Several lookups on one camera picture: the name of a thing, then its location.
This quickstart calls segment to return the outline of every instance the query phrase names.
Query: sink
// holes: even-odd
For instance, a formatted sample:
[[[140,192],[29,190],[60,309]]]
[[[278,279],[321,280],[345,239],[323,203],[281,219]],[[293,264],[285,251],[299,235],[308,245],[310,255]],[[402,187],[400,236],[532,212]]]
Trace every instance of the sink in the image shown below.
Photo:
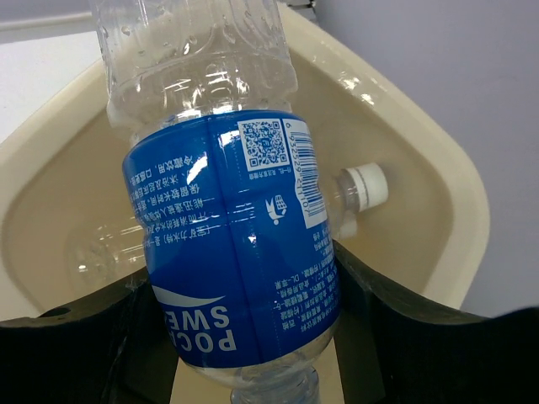
[[[320,169],[377,162],[387,175],[388,202],[362,213],[344,246],[411,290],[459,307],[488,240],[476,168],[358,56],[292,11],[281,15],[300,87],[293,110],[309,124]],[[120,169],[128,146],[109,125],[106,101],[97,61],[0,148],[0,320],[81,297],[66,268],[68,235],[94,217],[131,214]],[[333,345],[317,368],[323,402],[343,402]],[[227,402],[228,389],[184,364],[178,372],[172,402]]]

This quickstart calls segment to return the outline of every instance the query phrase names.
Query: gray wall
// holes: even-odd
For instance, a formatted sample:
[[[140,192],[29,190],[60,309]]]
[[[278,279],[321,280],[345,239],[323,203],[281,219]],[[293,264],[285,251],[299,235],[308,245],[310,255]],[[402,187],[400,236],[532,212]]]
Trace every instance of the gray wall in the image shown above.
[[[478,167],[492,228],[463,309],[539,304],[539,2],[318,0],[317,17]]]
[[[0,0],[0,29],[61,21],[88,11],[88,0]]]

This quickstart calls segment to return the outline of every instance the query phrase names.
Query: bottle body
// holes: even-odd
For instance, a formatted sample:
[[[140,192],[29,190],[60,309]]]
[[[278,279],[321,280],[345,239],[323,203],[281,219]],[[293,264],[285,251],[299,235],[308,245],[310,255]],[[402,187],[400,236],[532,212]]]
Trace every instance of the bottle body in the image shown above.
[[[308,129],[287,114],[297,81],[275,0],[105,0],[93,14],[180,357],[237,402],[312,383],[339,287]]]

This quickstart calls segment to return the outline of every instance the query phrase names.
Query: white wave graphic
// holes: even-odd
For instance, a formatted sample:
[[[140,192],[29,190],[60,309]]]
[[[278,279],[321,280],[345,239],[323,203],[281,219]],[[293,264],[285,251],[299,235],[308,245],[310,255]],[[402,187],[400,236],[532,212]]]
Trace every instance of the white wave graphic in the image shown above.
[[[157,297],[157,301],[167,306],[175,306],[175,307],[206,306],[206,305],[210,305],[211,303],[215,303],[216,301],[225,297],[225,296],[221,296],[221,297],[216,297],[213,299],[199,299],[198,297],[189,297],[189,296],[180,295],[178,293],[174,293],[174,292],[171,292],[170,290],[159,288],[157,286],[152,286],[152,287],[153,287],[153,292],[155,293],[155,297]]]

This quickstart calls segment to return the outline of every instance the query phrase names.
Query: bottle neck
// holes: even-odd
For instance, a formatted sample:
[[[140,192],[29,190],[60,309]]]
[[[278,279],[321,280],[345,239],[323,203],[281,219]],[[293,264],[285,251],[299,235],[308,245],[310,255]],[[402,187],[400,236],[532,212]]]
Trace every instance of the bottle neck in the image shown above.
[[[343,170],[336,178],[336,182],[339,189],[339,197],[343,200],[344,210],[354,215],[359,213],[360,198],[353,178],[347,171]]]
[[[235,390],[232,392],[231,403],[320,404],[318,373],[314,368],[309,368],[275,384]]]

